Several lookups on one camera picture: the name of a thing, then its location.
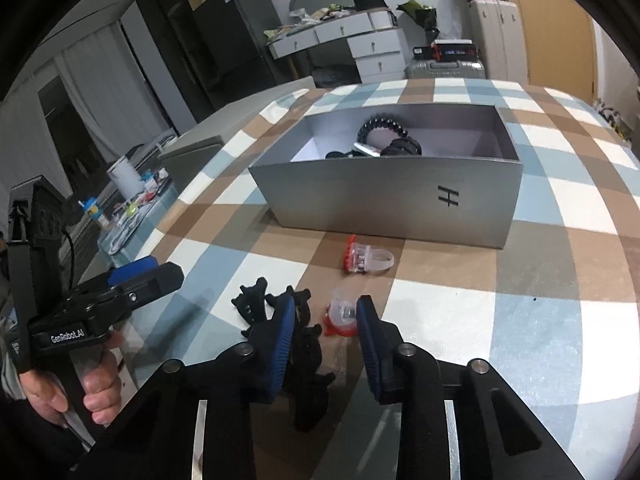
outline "human hand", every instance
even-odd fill
[[[92,412],[96,424],[109,424],[118,415],[122,398],[122,383],[118,377],[116,357],[109,352],[124,341],[120,332],[102,346],[100,364],[82,378],[86,395],[84,405]],[[68,400],[55,381],[46,373],[30,370],[20,374],[20,384],[33,409],[44,419],[64,426],[61,413],[68,410]]]

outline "suitcase handle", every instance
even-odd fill
[[[429,69],[430,70],[454,70],[460,68],[460,62],[459,61],[450,61],[450,62],[443,62],[443,63],[439,63],[437,61],[434,61],[433,59],[429,61]]]

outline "curtain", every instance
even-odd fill
[[[71,195],[31,76],[0,105],[0,231],[6,234],[11,188],[41,174]]]
[[[169,126],[117,23],[55,57],[71,102],[106,161],[158,139]]]

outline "black h logo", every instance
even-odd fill
[[[446,193],[447,197],[443,197],[443,196],[439,196],[440,192]],[[448,187],[442,187],[442,186],[438,186],[438,200],[440,200],[441,202],[445,202],[447,204],[447,207],[451,207],[452,205],[454,206],[459,206],[460,203],[456,202],[456,200],[453,200],[451,197],[457,198],[458,200],[460,196],[460,193],[458,193],[457,191],[454,191],[453,189],[449,189]]]

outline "wooden door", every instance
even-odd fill
[[[527,44],[529,82],[592,104],[596,93],[593,21],[574,0],[516,0]]]

